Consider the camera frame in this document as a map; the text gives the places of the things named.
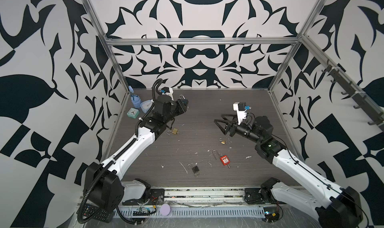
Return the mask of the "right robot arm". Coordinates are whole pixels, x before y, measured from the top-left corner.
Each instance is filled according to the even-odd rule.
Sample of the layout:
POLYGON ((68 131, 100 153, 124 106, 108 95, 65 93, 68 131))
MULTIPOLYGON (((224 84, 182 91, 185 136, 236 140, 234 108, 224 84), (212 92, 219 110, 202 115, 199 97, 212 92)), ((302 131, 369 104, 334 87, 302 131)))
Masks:
POLYGON ((263 185, 276 201, 311 216, 323 228, 357 228, 368 220, 361 207, 359 193, 352 187, 343 188, 330 181, 295 157, 286 145, 275 139, 274 128, 266 116, 256 117, 253 123, 248 124, 236 115, 223 114, 214 123, 225 135, 232 137, 238 134, 254 142, 260 157, 290 175, 307 190, 304 193, 270 178, 263 185))

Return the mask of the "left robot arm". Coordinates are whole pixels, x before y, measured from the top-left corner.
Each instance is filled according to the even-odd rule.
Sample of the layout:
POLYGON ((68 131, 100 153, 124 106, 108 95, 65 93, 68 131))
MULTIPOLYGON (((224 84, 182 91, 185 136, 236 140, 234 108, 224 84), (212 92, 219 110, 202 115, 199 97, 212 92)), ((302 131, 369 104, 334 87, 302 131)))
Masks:
POLYGON ((77 211, 77 221, 85 224, 90 220, 109 223, 114 211, 127 224, 141 225, 146 218, 157 211, 157 198, 151 203, 152 211, 135 212, 134 217, 125 217, 119 208, 122 201, 150 201, 151 185, 141 179, 134 179, 126 185, 122 178, 139 155, 166 130, 171 129, 175 118, 184 114, 189 101, 180 96, 173 98, 173 89, 161 88, 163 79, 157 79, 152 86, 150 108, 135 125, 133 136, 110 157, 101 163, 92 163, 86 169, 83 199, 77 211))

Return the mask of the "blue padlock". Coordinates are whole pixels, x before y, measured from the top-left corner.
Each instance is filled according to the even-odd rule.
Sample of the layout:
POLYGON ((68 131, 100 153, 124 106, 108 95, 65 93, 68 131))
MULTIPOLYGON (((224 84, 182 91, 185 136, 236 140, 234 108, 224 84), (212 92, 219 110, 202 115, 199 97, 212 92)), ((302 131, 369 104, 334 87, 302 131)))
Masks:
POLYGON ((184 95, 180 95, 179 98, 180 98, 180 100, 181 100, 181 102, 183 104, 183 109, 186 112, 188 110, 189 101, 188 101, 188 99, 185 98, 184 95))

